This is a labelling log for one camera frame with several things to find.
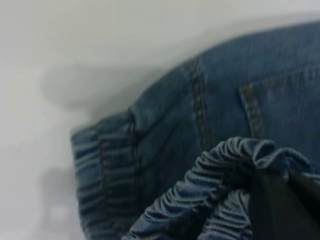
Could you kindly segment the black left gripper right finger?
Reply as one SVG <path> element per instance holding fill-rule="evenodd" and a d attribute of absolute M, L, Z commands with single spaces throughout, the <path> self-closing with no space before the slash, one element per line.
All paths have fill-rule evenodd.
<path fill-rule="evenodd" d="M 307 240 L 320 239 L 320 184 L 296 171 L 291 172 L 291 189 L 307 210 L 308 220 L 315 227 L 315 233 L 306 230 Z"/>

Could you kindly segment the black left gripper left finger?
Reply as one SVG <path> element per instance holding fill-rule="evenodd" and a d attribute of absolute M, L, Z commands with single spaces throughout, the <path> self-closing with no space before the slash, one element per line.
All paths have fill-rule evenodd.
<path fill-rule="evenodd" d="M 249 201 L 249 219 L 254 240 L 297 238 L 294 197 L 280 175 L 267 171 L 255 172 Z"/>

